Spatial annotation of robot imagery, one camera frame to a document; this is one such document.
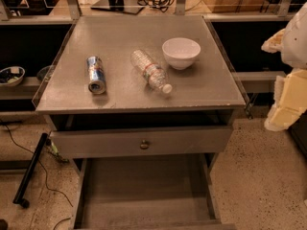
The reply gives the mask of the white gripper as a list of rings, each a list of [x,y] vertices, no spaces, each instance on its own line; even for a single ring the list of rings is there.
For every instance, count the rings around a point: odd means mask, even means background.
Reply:
[[[274,83],[274,104],[264,126],[270,131],[285,130],[307,110],[307,70],[302,70],[307,68],[307,3],[285,30],[279,30],[263,43],[261,50],[271,54],[281,51],[284,63],[301,68],[286,77],[277,76]]]

